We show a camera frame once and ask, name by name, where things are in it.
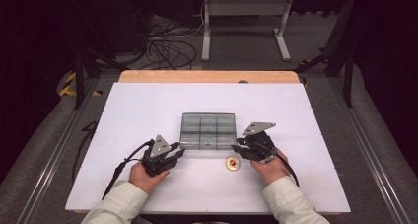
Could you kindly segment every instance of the clear plastic tray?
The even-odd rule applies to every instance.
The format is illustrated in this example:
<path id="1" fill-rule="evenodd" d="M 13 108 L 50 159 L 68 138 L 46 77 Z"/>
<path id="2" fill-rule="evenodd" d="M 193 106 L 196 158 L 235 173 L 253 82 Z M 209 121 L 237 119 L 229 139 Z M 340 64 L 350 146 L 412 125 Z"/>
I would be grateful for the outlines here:
<path id="1" fill-rule="evenodd" d="M 233 113 L 184 113 L 180 146 L 192 150 L 232 150 L 237 145 Z"/>

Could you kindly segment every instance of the small round object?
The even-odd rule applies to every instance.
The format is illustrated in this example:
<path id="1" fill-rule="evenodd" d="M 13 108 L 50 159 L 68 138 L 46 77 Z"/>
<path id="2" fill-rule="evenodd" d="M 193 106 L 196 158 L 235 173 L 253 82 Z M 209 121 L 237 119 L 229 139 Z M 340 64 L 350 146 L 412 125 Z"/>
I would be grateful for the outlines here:
<path id="1" fill-rule="evenodd" d="M 240 168 L 241 166 L 241 162 L 240 159 L 238 159 L 237 157 L 229 157 L 227 159 L 227 168 L 230 171 L 236 171 Z"/>

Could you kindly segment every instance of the hand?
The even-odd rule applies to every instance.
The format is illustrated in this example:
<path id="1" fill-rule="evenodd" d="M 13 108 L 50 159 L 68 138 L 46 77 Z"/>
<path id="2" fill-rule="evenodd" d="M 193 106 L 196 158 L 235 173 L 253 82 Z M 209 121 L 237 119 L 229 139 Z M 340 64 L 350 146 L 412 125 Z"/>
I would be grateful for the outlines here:
<path id="1" fill-rule="evenodd" d="M 135 186 L 146 191 L 148 194 L 151 193 L 153 188 L 161 182 L 170 172 L 163 171 L 159 175 L 150 177 L 141 162 L 133 165 L 129 174 L 129 181 Z"/>
<path id="2" fill-rule="evenodd" d="M 287 157 L 279 149 L 277 149 L 277 154 L 286 162 L 288 161 Z M 251 165 L 260 173 L 266 185 L 270 185 L 274 181 L 290 175 L 285 165 L 276 156 L 264 164 L 258 161 L 251 161 Z"/>

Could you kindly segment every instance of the white sleeve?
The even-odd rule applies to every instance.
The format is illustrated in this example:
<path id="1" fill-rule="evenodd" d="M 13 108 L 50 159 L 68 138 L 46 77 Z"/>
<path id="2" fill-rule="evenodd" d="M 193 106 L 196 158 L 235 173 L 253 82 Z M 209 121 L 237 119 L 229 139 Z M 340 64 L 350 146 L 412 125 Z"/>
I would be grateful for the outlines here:
<path id="1" fill-rule="evenodd" d="M 82 223 L 131 223 L 147 198 L 148 193 L 141 188 L 129 182 L 118 182 Z"/>
<path id="2" fill-rule="evenodd" d="M 295 185 L 290 177 L 283 177 L 268 185 L 263 195 L 280 224 L 310 224 L 329 222 L 316 213 L 314 204 Z"/>

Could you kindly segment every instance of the metal rail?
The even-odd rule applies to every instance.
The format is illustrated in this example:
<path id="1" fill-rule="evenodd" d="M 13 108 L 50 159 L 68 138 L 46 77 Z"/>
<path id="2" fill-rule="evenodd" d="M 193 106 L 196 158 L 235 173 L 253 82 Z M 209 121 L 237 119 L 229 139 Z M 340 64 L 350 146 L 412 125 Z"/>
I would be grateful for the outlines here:
<path id="1" fill-rule="evenodd" d="M 372 144 L 367 138 L 359 120 L 356 117 L 356 114 L 352 109 L 347 107 L 342 95 L 341 85 L 336 78 L 329 78 L 329 83 L 335 95 L 337 95 L 341 107 L 344 109 L 345 114 L 350 120 L 351 126 L 357 135 L 356 138 L 358 140 L 359 148 L 366 160 L 366 163 L 369 166 L 370 171 L 372 172 L 372 176 L 375 178 L 376 184 L 382 193 L 383 199 L 386 202 L 393 220 L 396 222 L 396 224 L 411 224 L 412 222 L 409 219 L 402 204 L 400 203 L 386 172 L 384 171 L 378 157 L 375 154 Z"/>
<path id="2" fill-rule="evenodd" d="M 71 138 L 71 135 L 74 131 L 74 127 L 77 124 L 80 115 L 83 113 L 83 110 L 86 107 L 87 102 L 89 101 L 89 95 L 92 95 L 98 82 L 99 79 L 91 79 L 91 81 L 89 82 L 86 90 L 87 96 L 85 97 L 85 100 L 80 105 L 80 107 L 77 110 L 74 110 L 71 114 L 71 117 L 67 125 L 65 126 L 65 129 L 60 139 L 58 140 L 58 143 L 54 151 L 52 152 L 52 155 L 50 156 L 48 163 L 41 172 L 40 177 L 35 185 L 35 188 L 32 191 L 32 194 L 28 199 L 28 202 L 25 205 L 21 215 L 19 216 L 17 223 L 31 223 L 34 219 L 36 211 L 39 208 L 39 205 L 43 197 L 45 196 L 50 183 L 52 182 L 52 179 L 55 175 L 56 170 L 58 169 L 62 157 L 65 154 L 65 151 L 67 150 L 69 139 Z"/>

